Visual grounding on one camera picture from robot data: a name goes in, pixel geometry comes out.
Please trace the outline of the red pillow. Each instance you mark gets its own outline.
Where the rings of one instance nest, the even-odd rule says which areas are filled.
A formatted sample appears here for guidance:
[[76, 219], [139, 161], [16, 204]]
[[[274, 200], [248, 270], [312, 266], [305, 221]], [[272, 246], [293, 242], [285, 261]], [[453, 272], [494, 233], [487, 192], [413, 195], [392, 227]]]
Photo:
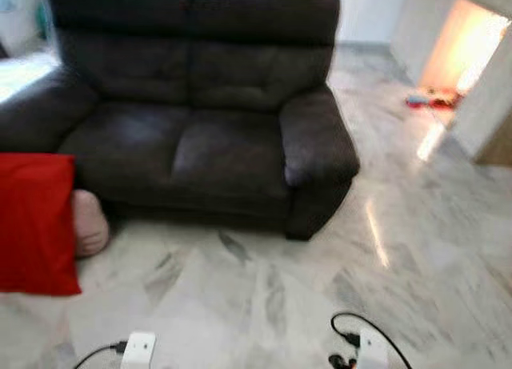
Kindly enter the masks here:
[[69, 154], [0, 153], [0, 293], [80, 295]]

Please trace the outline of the dark brown fabric sofa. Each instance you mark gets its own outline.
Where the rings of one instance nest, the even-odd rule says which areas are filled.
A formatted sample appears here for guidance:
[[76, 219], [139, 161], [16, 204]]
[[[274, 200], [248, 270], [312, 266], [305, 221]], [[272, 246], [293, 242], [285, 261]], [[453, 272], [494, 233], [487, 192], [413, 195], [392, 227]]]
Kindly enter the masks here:
[[0, 102], [0, 152], [69, 154], [128, 211], [307, 241], [361, 170], [328, 83], [342, 0], [46, 0], [58, 65]]

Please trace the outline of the small red toy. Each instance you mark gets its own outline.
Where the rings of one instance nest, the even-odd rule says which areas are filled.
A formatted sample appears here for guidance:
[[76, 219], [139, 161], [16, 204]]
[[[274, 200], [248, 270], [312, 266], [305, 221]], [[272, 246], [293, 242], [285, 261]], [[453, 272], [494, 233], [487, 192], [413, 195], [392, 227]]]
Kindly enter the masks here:
[[434, 109], [456, 109], [458, 102], [461, 101], [463, 95], [453, 90], [435, 90], [429, 88], [426, 91], [428, 105]]

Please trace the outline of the pink round cushion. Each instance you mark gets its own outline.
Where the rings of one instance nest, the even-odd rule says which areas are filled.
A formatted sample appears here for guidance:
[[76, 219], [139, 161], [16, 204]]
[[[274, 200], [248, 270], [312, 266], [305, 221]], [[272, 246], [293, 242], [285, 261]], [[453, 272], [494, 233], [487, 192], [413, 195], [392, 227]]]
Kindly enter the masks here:
[[78, 259], [97, 255], [110, 241], [110, 224], [98, 197], [85, 190], [72, 193], [74, 255]]

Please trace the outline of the beige wall cabinet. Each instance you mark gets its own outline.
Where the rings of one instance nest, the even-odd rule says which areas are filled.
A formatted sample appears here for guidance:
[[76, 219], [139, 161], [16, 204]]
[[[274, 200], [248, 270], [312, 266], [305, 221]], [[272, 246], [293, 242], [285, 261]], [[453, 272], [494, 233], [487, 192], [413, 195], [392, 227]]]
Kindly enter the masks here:
[[512, 44], [510, 21], [498, 15], [484, 30], [493, 47], [475, 84], [456, 110], [451, 138], [479, 165], [510, 166], [512, 155]]

